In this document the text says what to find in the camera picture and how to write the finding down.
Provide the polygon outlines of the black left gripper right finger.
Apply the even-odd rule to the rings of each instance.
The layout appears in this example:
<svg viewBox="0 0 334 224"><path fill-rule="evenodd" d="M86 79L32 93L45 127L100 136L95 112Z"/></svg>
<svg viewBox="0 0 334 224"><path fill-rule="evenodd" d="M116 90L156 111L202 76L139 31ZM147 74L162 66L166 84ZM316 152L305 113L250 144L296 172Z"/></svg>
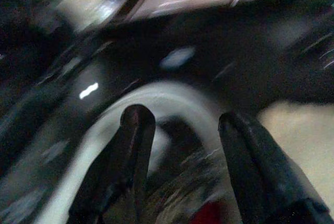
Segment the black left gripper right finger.
<svg viewBox="0 0 334 224"><path fill-rule="evenodd" d="M306 174L258 120L226 112L218 131L243 223L333 223Z"/></svg>

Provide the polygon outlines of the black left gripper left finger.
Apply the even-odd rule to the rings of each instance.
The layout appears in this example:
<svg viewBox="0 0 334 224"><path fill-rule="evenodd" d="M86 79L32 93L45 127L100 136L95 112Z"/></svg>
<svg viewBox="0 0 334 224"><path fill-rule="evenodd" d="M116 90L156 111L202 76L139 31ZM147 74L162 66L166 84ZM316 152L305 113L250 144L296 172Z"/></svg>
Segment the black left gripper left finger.
<svg viewBox="0 0 334 224"><path fill-rule="evenodd" d="M125 108L115 135L94 159L68 211L68 223L105 223L104 215L122 196L129 202L121 223L139 223L156 130L152 112L142 104Z"/></svg>

